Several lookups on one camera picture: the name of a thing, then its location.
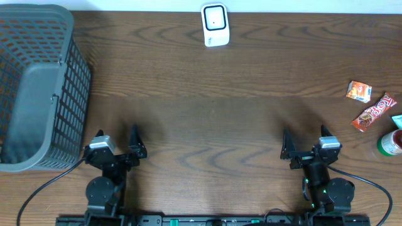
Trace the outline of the red Top snack packet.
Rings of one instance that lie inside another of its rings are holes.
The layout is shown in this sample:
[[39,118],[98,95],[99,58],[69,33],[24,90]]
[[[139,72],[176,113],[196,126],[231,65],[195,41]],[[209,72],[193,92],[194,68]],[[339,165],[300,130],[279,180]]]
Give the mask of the red Top snack packet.
[[374,105],[368,107],[355,118],[351,125],[361,132],[366,132],[371,124],[396,104],[396,99],[386,92]]

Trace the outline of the orange Kleenex tissue pack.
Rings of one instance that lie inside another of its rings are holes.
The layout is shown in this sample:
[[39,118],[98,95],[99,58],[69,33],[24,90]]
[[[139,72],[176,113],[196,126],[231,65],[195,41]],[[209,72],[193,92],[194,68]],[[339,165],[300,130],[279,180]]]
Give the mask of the orange Kleenex tissue pack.
[[371,92],[372,87],[370,85],[351,81],[345,96],[363,103],[368,103],[371,100]]

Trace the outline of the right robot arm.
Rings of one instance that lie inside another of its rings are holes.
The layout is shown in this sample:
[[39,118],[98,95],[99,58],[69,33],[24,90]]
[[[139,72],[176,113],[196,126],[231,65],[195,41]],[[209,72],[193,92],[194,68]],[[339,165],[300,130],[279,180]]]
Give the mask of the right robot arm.
[[311,201],[314,210],[324,214],[349,213],[354,198],[355,186],[343,178],[331,178],[330,164],[338,160],[342,148],[339,140],[322,125],[318,143],[309,151],[296,149],[288,130],[283,133],[280,158],[290,161],[290,169],[302,169],[303,195]]

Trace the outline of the green lid jar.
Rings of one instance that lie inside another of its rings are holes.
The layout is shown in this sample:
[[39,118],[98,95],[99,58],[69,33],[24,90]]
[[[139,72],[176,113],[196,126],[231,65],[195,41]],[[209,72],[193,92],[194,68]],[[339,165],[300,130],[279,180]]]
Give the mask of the green lid jar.
[[379,138],[377,143],[379,152],[385,156],[401,154],[401,129],[390,132]]

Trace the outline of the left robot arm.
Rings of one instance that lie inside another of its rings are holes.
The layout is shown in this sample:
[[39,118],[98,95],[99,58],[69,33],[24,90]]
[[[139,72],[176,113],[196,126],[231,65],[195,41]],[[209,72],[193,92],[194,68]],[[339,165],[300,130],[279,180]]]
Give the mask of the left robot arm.
[[147,157],[137,126],[131,128],[128,147],[128,153],[115,155],[116,145],[102,130],[85,147],[85,163],[102,171],[86,187],[90,213],[113,217],[123,206],[127,172]]

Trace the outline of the mint green wipes pack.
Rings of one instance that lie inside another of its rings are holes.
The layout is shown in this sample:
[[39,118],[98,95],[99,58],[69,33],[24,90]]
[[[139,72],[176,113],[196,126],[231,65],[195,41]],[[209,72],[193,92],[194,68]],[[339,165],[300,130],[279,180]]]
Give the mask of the mint green wipes pack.
[[398,129],[402,129],[402,115],[392,116],[393,122],[396,124]]

